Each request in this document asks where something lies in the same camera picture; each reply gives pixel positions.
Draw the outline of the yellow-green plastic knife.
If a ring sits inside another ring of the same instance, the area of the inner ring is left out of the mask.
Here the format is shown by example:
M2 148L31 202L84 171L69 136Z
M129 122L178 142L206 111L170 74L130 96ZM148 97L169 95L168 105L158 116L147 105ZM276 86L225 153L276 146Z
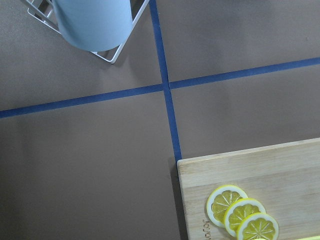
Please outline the yellow-green plastic knife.
M255 240L266 240L266 239L264 239L264 238L256 238ZM296 239L293 239L293 240L320 240L320 236L317 235L317 236L311 236L311 237L296 238Z

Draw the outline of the light blue cup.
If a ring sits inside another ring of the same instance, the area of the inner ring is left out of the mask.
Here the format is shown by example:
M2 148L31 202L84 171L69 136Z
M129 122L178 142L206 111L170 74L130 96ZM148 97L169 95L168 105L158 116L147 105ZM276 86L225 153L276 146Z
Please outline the light blue cup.
M129 0L54 0L52 4L59 32L81 50L111 50L132 31Z

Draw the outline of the lemon slice far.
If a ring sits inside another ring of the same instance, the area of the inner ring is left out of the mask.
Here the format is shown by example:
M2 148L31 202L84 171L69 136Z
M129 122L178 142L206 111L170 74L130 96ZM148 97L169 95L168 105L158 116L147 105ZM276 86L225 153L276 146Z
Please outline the lemon slice far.
M216 226L224 228L224 215L227 209L237 200L247 198L248 195L235 185L222 185L212 191L207 198L205 210L209 220Z

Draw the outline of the wooden cutting board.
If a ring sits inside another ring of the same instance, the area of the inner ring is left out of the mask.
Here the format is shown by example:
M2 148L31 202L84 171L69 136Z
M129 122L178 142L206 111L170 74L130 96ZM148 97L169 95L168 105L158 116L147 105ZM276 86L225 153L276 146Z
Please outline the wooden cutting board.
M212 191L234 185L260 201L279 224L279 239L320 233L320 141L317 138L179 160L187 235L191 240L229 240L210 222Z

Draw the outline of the lemon slice near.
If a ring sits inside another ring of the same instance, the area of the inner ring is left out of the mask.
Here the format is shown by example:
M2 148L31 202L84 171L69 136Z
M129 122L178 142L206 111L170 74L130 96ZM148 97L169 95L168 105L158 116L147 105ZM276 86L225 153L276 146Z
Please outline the lemon slice near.
M267 213L254 213L246 217L236 231L237 240L277 240L278 222Z

